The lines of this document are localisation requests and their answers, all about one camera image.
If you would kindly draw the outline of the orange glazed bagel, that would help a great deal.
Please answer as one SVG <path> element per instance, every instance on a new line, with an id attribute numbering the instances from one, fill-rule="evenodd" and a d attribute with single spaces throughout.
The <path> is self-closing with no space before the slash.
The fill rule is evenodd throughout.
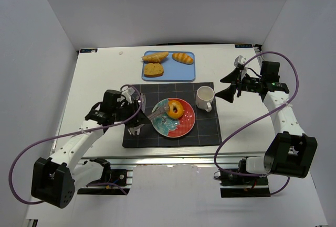
<path id="1" fill-rule="evenodd" d="M 170 118 L 179 119 L 184 114 L 183 105 L 177 100 L 170 100 L 168 102 L 169 110 L 166 112 Z"/>

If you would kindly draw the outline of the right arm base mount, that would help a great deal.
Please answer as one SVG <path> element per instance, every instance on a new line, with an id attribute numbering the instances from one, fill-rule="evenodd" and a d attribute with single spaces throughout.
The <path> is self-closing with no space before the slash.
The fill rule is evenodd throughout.
<path id="1" fill-rule="evenodd" d="M 246 177 L 228 174 L 218 170 L 213 178 L 219 181 L 222 198 L 261 198 L 270 197 L 266 177 Z"/>

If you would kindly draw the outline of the metal tongs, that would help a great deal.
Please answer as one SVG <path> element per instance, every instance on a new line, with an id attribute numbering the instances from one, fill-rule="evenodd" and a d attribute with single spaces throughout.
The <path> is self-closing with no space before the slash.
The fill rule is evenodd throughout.
<path id="1" fill-rule="evenodd" d="M 164 114 L 166 113 L 167 111 L 169 110 L 169 106 L 168 104 L 166 105 L 159 105 L 155 110 L 154 112 L 152 112 L 151 114 L 147 115 L 147 117 L 151 120 L 151 122 L 137 122 L 134 124 L 135 126 L 137 125 L 140 125 L 140 124 L 144 124 L 144 125 L 147 125 L 147 124 L 151 124 L 152 121 L 157 118 L 159 115 L 161 114 Z"/>

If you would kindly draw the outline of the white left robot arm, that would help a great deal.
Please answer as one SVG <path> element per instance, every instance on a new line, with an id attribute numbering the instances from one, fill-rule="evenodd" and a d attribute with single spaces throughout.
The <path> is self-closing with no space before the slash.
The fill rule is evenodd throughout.
<path id="1" fill-rule="evenodd" d="M 106 90 L 101 102 L 92 106 L 76 135 L 47 159 L 33 167 L 31 195 L 58 208 L 66 207 L 75 192 L 90 183 L 109 183 L 111 164 L 99 157 L 79 161 L 109 126 L 122 123 L 132 135 L 151 121 L 144 114 L 146 97 L 132 87 Z"/>

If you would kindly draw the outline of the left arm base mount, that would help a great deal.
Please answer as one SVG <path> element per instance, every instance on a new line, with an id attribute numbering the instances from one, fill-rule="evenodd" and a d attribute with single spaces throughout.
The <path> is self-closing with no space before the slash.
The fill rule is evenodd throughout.
<path id="1" fill-rule="evenodd" d="M 125 168 L 113 168 L 111 163 L 102 158 L 91 158 L 90 164 L 99 164 L 103 167 L 102 176 L 94 180 L 89 186 L 77 191 L 77 194 L 85 195 L 123 195 L 130 191 L 132 183 L 132 170 Z"/>

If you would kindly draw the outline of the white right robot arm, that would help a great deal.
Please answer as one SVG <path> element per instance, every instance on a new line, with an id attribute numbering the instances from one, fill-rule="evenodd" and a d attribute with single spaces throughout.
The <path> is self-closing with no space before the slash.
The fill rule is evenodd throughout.
<path id="1" fill-rule="evenodd" d="M 235 70 L 221 79 L 229 87 L 216 97 L 230 103 L 243 91 L 257 93 L 269 112 L 275 132 L 263 156 L 247 157 L 240 161 L 239 172 L 245 176 L 283 175 L 305 178 L 317 149 L 317 140 L 300 127 L 289 102 L 289 89 L 281 83 L 278 62 L 263 61 L 260 77 L 247 74 L 246 58 L 238 56 Z"/>

